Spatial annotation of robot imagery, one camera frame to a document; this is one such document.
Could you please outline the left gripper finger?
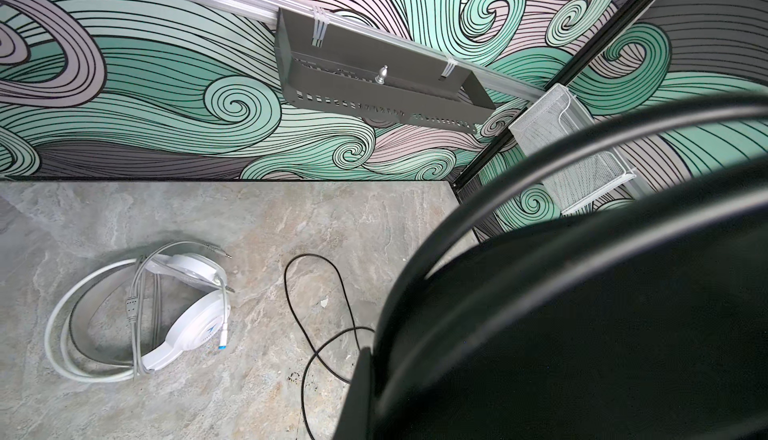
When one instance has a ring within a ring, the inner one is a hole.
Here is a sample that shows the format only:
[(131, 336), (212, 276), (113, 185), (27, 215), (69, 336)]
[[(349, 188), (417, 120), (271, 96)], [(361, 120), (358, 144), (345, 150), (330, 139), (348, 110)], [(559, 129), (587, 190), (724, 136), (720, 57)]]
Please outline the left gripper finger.
[(370, 348), (358, 356), (333, 440), (372, 438), (375, 372)]

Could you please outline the white headphones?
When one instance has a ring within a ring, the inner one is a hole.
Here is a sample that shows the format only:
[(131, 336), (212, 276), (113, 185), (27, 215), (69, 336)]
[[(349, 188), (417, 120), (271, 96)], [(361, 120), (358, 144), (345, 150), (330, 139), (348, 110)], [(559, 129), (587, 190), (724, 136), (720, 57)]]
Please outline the white headphones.
[[(71, 287), (48, 317), (43, 348), (61, 377), (83, 384), (112, 384), (153, 374), (182, 354), (212, 338), (218, 349), (228, 346), (234, 292), (225, 269), (200, 253), (175, 253), (177, 247), (199, 247), (229, 256), (221, 247), (195, 240), (172, 241), (153, 252), (120, 260), (93, 271)], [(202, 293), (173, 323), (163, 324), (163, 282), (176, 280)], [(89, 333), (104, 303), (125, 288), (125, 318), (130, 350), (118, 358), (98, 349)]]

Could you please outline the black gaming headphones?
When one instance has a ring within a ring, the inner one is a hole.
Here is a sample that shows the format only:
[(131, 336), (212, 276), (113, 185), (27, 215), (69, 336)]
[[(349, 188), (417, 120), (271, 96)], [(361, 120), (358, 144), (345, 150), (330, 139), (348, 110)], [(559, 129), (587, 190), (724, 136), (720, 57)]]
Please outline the black gaming headphones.
[(748, 93), (626, 115), (451, 214), (382, 311), (371, 439), (765, 438), (765, 157), (441, 258), (504, 201), (604, 148), (766, 116), (766, 96)]

